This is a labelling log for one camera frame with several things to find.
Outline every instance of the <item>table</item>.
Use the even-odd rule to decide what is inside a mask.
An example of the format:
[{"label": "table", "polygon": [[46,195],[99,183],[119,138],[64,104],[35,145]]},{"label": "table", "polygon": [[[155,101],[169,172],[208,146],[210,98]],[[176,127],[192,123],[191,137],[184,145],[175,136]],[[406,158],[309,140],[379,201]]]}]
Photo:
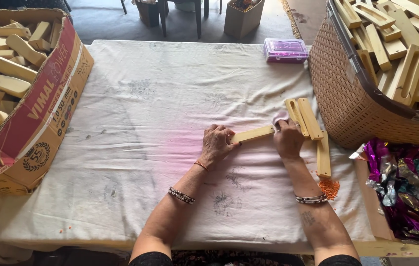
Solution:
[{"label": "table", "polygon": [[[288,98],[308,98],[317,112],[307,64],[267,64],[262,45],[96,40],[88,48],[95,64],[49,173],[31,196],[0,197],[2,263],[64,245],[130,250],[199,156],[206,127],[270,124]],[[330,153],[341,184],[331,205],[361,256],[404,249],[373,237],[351,152],[330,142]],[[316,178],[315,143],[301,156]],[[175,249],[313,252],[271,137],[226,158],[193,206]]]}]

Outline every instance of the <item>bangle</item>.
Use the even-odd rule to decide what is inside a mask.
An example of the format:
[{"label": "bangle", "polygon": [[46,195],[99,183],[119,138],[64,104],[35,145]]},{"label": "bangle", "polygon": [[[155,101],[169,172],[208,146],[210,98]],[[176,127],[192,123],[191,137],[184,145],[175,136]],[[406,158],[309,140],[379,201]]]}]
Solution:
[{"label": "bangle", "polygon": [[209,169],[208,169],[208,167],[206,167],[206,165],[204,165],[204,164],[200,163],[200,161],[196,161],[194,164],[197,164],[197,165],[202,166],[202,167],[203,167],[204,169],[206,169],[206,171],[209,173]]},{"label": "bangle", "polygon": [[168,194],[170,194],[170,195],[176,197],[177,199],[179,199],[181,201],[184,201],[184,202],[186,202],[188,204],[193,204],[195,202],[195,199],[194,198],[192,198],[192,197],[190,197],[190,196],[188,196],[186,194],[183,194],[182,192],[174,189],[173,186],[171,186],[168,189]]},{"label": "bangle", "polygon": [[298,197],[295,195],[296,201],[304,204],[317,204],[328,201],[328,197],[323,192],[323,195],[316,197]]}]

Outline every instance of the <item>woman's left hand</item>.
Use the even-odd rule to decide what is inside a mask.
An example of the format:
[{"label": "woman's left hand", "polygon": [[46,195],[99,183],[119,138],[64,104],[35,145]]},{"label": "woman's left hand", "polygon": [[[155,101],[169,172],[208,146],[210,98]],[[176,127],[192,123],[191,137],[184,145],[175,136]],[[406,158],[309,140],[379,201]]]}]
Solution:
[{"label": "woman's left hand", "polygon": [[205,129],[203,152],[198,161],[207,167],[211,167],[226,158],[232,150],[241,146],[239,142],[228,144],[228,136],[234,134],[234,131],[223,125],[212,124],[209,128]]}]

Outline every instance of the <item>orange lentils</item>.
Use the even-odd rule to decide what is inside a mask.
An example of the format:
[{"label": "orange lentils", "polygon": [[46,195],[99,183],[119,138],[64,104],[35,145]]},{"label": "orange lentils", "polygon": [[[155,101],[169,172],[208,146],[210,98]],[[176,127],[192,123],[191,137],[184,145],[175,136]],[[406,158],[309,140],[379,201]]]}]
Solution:
[{"label": "orange lentils", "polygon": [[333,182],[330,178],[322,178],[318,183],[319,188],[323,191],[329,200],[334,200],[337,197],[340,184],[339,181]]}]

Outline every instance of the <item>woman's hand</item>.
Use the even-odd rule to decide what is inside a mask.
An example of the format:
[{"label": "woman's hand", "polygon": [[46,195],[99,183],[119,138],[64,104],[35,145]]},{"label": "woman's hand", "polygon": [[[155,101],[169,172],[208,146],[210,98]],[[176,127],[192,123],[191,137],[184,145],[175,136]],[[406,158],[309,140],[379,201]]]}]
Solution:
[{"label": "woman's hand", "polygon": [[278,154],[280,154],[284,163],[299,160],[301,146],[304,142],[300,127],[295,126],[295,122],[290,118],[287,121],[279,120],[277,124],[281,132],[277,132],[273,136],[273,141]]},{"label": "woman's hand", "polygon": [[203,152],[198,161],[210,167],[226,158],[230,151],[240,146],[238,142],[228,144],[228,136],[234,134],[234,131],[223,125],[212,124],[205,129]]}]

